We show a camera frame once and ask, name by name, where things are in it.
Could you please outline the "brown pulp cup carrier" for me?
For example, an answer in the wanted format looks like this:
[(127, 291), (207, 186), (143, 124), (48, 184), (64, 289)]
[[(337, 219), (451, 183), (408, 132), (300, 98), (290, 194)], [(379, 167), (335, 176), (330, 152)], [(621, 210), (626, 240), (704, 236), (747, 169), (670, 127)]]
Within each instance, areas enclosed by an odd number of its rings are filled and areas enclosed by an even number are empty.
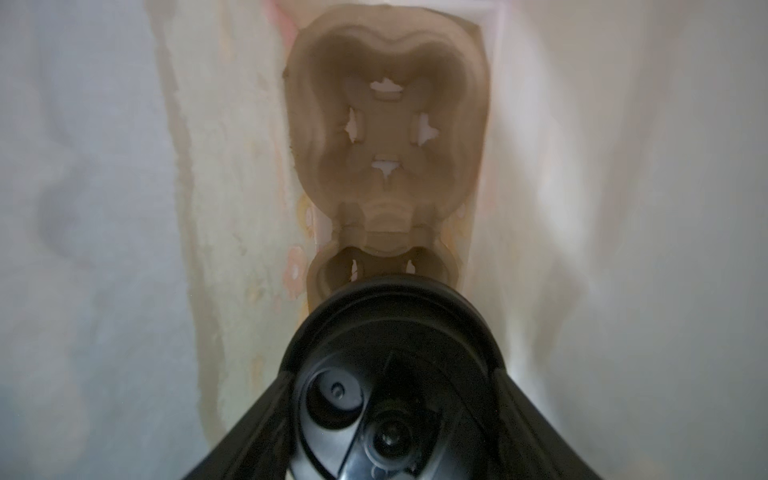
[(302, 188), (332, 224), (307, 301), (382, 274), (455, 286), (444, 222), (472, 196), (490, 68), (477, 25), (412, 6), (347, 4), (298, 31), (283, 72)]

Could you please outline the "black coffee lid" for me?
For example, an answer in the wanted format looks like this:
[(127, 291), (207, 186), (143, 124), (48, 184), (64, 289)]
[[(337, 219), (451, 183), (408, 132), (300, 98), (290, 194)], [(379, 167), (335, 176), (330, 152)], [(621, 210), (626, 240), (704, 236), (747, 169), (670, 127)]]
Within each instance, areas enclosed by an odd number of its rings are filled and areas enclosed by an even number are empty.
[(351, 283), (288, 345), (295, 479), (497, 479), (492, 376), (479, 312), (418, 275)]

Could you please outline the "green white paper bag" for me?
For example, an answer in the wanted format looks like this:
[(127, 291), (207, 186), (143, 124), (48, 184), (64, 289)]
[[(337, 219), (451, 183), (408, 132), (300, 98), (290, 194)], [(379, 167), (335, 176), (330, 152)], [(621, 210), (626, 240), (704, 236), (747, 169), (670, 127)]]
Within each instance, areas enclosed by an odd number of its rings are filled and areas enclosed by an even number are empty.
[[(178, 479), (274, 378), (331, 225), (281, 74), (329, 1), (1, 5), (1, 475)], [(444, 225), (607, 479), (767, 475), (767, 5), (433, 1), (492, 69)]]

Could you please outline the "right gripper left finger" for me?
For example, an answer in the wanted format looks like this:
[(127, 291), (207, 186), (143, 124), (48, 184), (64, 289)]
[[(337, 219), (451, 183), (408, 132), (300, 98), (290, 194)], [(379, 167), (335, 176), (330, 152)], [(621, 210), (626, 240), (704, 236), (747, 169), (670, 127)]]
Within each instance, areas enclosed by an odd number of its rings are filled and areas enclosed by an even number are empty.
[(294, 383), (293, 373), (279, 373), (231, 431), (186, 478), (285, 478), (293, 445), (291, 396)]

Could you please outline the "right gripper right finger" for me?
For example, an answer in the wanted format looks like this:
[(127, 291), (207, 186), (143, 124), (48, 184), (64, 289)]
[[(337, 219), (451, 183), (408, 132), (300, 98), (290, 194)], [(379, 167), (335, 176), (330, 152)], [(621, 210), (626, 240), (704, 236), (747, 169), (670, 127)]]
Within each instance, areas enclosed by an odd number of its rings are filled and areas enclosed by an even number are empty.
[(502, 479), (597, 479), (501, 368), (492, 375), (497, 403), (497, 449)]

